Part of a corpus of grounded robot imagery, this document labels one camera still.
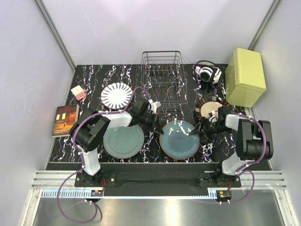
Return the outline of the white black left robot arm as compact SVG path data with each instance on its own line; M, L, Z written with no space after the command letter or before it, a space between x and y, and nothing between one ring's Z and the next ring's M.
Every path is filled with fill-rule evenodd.
M78 150L85 181L91 186L100 184L101 165L98 160L98 146L104 141L105 133L110 129L129 128L138 125L142 130L162 134L158 119L159 101L137 101L124 109L113 112L101 112L88 108L82 113L70 130L73 146Z

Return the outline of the light teal plate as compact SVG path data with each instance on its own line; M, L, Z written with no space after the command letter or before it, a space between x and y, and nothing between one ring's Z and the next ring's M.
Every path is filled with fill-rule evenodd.
M144 132L139 125L108 129L103 137L106 152L117 159L131 158L144 144Z

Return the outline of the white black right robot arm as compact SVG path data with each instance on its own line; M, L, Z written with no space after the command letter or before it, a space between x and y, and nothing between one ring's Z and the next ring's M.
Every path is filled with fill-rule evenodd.
M218 163L212 175L199 179L222 187L239 179L249 166L271 159L274 148L269 121L258 121L251 116L234 113L229 106L221 106L217 112L217 117L213 114L209 119L202 117L189 135L198 134L209 141L212 135L220 132L236 132L234 154Z

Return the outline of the dark blue glazed plate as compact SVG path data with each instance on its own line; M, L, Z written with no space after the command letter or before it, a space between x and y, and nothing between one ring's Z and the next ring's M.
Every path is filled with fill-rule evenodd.
M194 127L183 120L171 121L163 127L163 134L159 136L163 152L176 160L186 160L199 149L199 134L189 135Z

